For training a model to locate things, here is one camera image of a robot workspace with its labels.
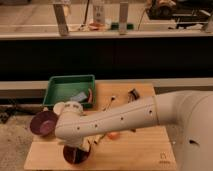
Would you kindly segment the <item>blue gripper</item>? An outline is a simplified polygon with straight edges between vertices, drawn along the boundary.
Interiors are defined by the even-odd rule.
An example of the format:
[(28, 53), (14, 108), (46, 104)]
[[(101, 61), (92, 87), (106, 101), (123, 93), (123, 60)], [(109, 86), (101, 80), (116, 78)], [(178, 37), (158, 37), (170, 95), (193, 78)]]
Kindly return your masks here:
[(86, 159), (86, 152), (79, 149), (75, 148), (73, 152), (73, 157), (75, 160), (85, 160)]

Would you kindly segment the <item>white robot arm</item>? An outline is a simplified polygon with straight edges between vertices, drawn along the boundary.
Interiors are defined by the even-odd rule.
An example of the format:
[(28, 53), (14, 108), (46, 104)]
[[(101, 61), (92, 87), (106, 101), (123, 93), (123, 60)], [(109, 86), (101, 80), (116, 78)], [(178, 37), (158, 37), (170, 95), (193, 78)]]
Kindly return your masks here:
[(78, 147), (88, 136), (169, 124), (183, 131), (178, 170), (213, 171), (213, 91), (173, 91), (85, 116), (67, 108), (55, 135)]

